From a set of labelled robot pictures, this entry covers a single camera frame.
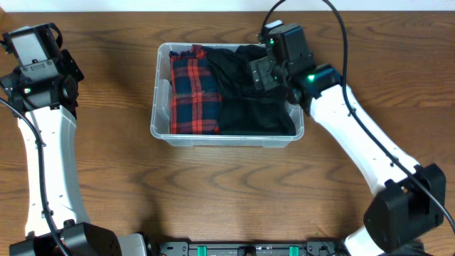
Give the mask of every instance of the red and blue plaid fabric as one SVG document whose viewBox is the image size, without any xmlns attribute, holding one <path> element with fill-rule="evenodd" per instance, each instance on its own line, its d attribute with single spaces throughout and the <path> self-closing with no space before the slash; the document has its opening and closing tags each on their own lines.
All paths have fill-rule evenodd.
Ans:
<svg viewBox="0 0 455 256">
<path fill-rule="evenodd" d="M 181 54 L 170 52 L 172 134 L 219 134 L 221 95 L 202 46 Z"/>
</svg>

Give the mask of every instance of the wire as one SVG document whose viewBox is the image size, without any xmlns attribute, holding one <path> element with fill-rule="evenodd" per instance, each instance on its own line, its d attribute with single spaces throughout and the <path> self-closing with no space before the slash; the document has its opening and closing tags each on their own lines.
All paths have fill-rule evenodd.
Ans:
<svg viewBox="0 0 455 256">
<path fill-rule="evenodd" d="M 44 217 L 45 217 L 46 222 L 48 223 L 50 235 L 53 237 L 57 246 L 60 248 L 60 250 L 62 251 L 64 256 L 71 256 L 71 252 L 63 244 L 62 240 L 60 239 L 59 234 L 57 233 L 57 230 L 55 228 L 55 223 L 53 222 L 50 210 L 48 208 L 48 197 L 46 195 L 46 178 L 44 176 L 44 159 L 43 159 L 44 142 L 40 138 L 40 135 L 39 135 L 38 131 L 36 131 L 36 128 L 33 126 L 33 124 L 30 122 L 30 120 L 28 120 L 27 117 L 25 117 L 23 114 L 21 114 L 15 107 L 10 105 L 6 100 L 0 98 L 0 103 L 7 106 L 14 114 L 16 114 L 19 118 L 21 118 L 27 124 L 27 126 L 30 127 L 30 130 L 33 132 L 33 135 L 35 136 L 35 144 L 36 144 L 36 148 L 38 150 L 38 175 L 39 175 L 39 181 L 40 181 L 41 205 L 43 206 Z"/>
<path fill-rule="evenodd" d="M 419 180 L 417 180 L 411 174 L 411 172 L 409 170 L 407 170 L 400 163 L 400 161 L 398 161 L 398 159 L 395 158 L 395 156 L 393 156 L 385 148 L 384 145 L 382 145 L 378 141 L 378 139 L 376 139 L 376 137 L 370 132 L 370 130 L 362 123 L 360 118 L 357 116 L 357 114 L 355 113 L 355 109 L 353 109 L 352 106 L 350 105 L 349 99 L 348 99 L 347 86 L 346 86 L 346 76 L 347 76 L 347 73 L 348 73 L 348 35 L 346 33 L 346 28 L 344 26 L 343 19 L 341 18 L 340 13 L 336 10 L 335 6 L 333 6 L 333 4 L 329 0 L 322 0 L 322 1 L 324 1 L 332 9 L 333 13 L 335 14 L 336 18 L 338 19 L 338 22 L 339 22 L 340 27 L 341 27 L 341 32 L 343 34 L 343 54 L 344 54 L 344 57 L 343 57 L 343 76 L 341 78 L 341 87 L 343 88 L 343 98 L 344 98 L 346 107 L 348 107 L 349 113 L 354 117 L 354 119 L 357 121 L 358 125 L 371 138 L 371 140 L 373 140 L 376 143 L 376 145 L 385 153 L 385 155 L 388 158 L 390 158 L 390 160 L 392 160 L 392 163 L 395 164 L 396 166 L 398 166 L 398 168 L 400 168 L 409 177 L 411 182 L 414 185 L 416 185 L 422 192 L 424 192 L 425 195 L 427 195 L 430 198 L 430 200 L 432 200 L 434 202 L 434 204 L 436 204 L 436 206 L 442 211 L 444 216 L 446 216 L 447 221 L 449 221 L 449 224 L 450 224 L 450 226 L 452 227 L 452 230 L 455 233 L 455 221 L 452 218 L 452 216 L 450 215 L 450 213 L 448 212 L 448 210 L 428 191 L 427 188 L 425 188 L 425 186 L 422 185 L 422 183 L 420 183 Z"/>
<path fill-rule="evenodd" d="M 265 19 L 264 19 L 264 22 L 262 22 L 262 27 L 261 27 L 261 30 L 260 30 L 260 35 L 261 36 L 264 36 L 265 34 L 265 25 L 267 25 L 267 21 L 269 20 L 269 17 L 270 15 L 272 15 L 272 12 L 280 5 L 280 4 L 283 4 L 286 0 L 280 0 L 278 1 L 269 11 L 269 13 L 265 16 Z"/>
</svg>

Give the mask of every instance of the wooden table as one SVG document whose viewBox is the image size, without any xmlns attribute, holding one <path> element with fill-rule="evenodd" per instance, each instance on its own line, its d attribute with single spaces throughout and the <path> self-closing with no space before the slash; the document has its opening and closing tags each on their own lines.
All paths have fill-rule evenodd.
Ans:
<svg viewBox="0 0 455 256">
<path fill-rule="evenodd" d="M 6 14 L 0 32 L 54 22 L 85 74 L 76 157 L 92 223 L 195 241 L 344 238 L 372 196 L 334 139 L 309 118 L 284 149 L 179 148 L 150 134 L 156 52 L 165 42 L 256 43 L 265 13 Z M 455 214 L 455 19 L 449 12 L 344 12 L 348 83 L 371 117 L 422 165 L 447 177 Z M 339 25 L 329 12 L 277 13 L 305 28 L 316 59 L 341 70 Z M 15 58 L 1 55 L 2 75 Z M 16 120 L 0 110 L 0 254 L 24 239 L 26 155 Z M 448 223 L 422 236 L 452 255 Z"/>
</svg>

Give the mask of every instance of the fabric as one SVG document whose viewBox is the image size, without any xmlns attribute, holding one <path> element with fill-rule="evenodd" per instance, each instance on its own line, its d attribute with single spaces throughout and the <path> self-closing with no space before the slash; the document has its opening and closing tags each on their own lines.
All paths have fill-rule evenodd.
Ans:
<svg viewBox="0 0 455 256">
<path fill-rule="evenodd" d="M 181 54 L 170 52 L 171 134 L 218 134 L 221 95 L 208 67 L 206 51 L 192 46 Z"/>
<path fill-rule="evenodd" d="M 207 49 L 208 66 L 223 96 L 218 126 L 226 135 L 287 135 L 296 134 L 295 124 L 286 110 L 286 91 L 276 87 L 256 90 L 249 62 L 267 55 L 259 46 L 228 49 Z"/>
</svg>

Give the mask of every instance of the black cable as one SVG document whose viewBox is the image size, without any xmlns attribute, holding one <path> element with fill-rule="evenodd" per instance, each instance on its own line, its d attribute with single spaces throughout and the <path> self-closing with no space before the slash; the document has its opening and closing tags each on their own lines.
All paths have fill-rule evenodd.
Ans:
<svg viewBox="0 0 455 256">
<path fill-rule="evenodd" d="M 19 118 L 21 118 L 28 127 L 30 127 L 30 130 L 33 132 L 33 135 L 35 136 L 35 144 L 36 148 L 38 150 L 38 175 L 39 175 L 39 180 L 40 180 L 40 195 L 41 195 L 41 205 L 43 206 L 43 213 L 46 222 L 48 223 L 50 234 L 52 235 L 55 243 L 57 246 L 60 248 L 64 256 L 71 256 L 71 252 L 69 251 L 68 248 L 63 244 L 62 240 L 60 239 L 59 234 L 57 233 L 57 230 L 55 228 L 55 223 L 53 222 L 52 217 L 50 216 L 50 210 L 48 207 L 48 197 L 46 195 L 46 178 L 44 176 L 44 159 L 43 159 L 43 145 L 44 142 L 41 140 L 41 137 L 36 131 L 36 128 L 33 126 L 33 124 L 28 120 L 27 117 L 25 117 L 23 114 L 21 114 L 15 107 L 10 105 L 6 100 L 0 98 L 0 103 L 3 105 L 7 106 L 14 114 L 16 114 Z"/>
<path fill-rule="evenodd" d="M 408 171 L 401 163 L 398 161 L 398 159 L 395 158 L 386 148 L 384 145 L 382 145 L 378 139 L 370 132 L 370 130 L 362 123 L 360 118 L 358 118 L 357 114 L 355 113 L 355 109 L 352 108 L 352 106 L 349 103 L 348 99 L 348 92 L 347 92 L 347 86 L 346 86 L 346 76 L 348 73 L 348 35 L 346 33 L 346 28 L 344 26 L 343 19 L 341 18 L 341 15 L 339 12 L 336 10 L 335 6 L 329 1 L 329 0 L 322 0 L 324 1 L 333 11 L 335 14 L 336 18 L 338 19 L 338 22 L 341 27 L 341 32 L 343 34 L 343 77 L 341 78 L 341 87 L 343 88 L 343 98 L 346 104 L 346 107 L 348 107 L 349 113 L 354 117 L 354 119 L 357 121 L 358 125 L 362 128 L 362 130 L 375 142 L 375 144 L 385 153 L 385 155 L 392 160 L 392 163 L 398 166 L 411 180 L 411 182 L 416 185 L 421 191 L 423 191 L 429 198 L 436 204 L 436 206 L 442 211 L 444 216 L 446 216 L 447 221 L 449 221 L 450 226 L 452 227 L 452 230 L 455 233 L 455 221 L 448 212 L 448 210 L 425 188 L 425 186 L 420 183 L 419 180 L 417 180 L 410 171 Z"/>
<path fill-rule="evenodd" d="M 265 16 L 264 22 L 262 22 L 262 27 L 261 30 L 259 31 L 261 36 L 264 36 L 265 32 L 265 25 L 267 25 L 267 21 L 269 20 L 270 15 L 272 15 L 272 12 L 280 5 L 283 4 L 286 0 L 280 0 L 278 3 L 276 3 L 269 11 L 269 13 Z"/>
</svg>

